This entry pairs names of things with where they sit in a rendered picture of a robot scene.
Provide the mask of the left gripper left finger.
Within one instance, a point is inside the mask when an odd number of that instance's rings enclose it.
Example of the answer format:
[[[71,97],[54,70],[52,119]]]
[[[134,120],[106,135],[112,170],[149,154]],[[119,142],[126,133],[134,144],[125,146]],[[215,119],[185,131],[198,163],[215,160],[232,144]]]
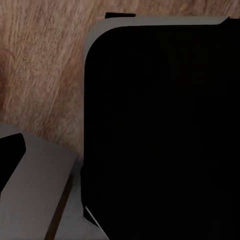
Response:
[[[0,193],[26,152],[21,133],[0,138]]]

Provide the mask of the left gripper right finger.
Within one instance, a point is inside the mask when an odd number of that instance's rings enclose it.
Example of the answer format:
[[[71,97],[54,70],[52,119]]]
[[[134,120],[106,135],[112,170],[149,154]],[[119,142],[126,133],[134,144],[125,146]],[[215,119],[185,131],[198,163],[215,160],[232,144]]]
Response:
[[[224,151],[240,172],[240,134],[228,134],[225,141]]]

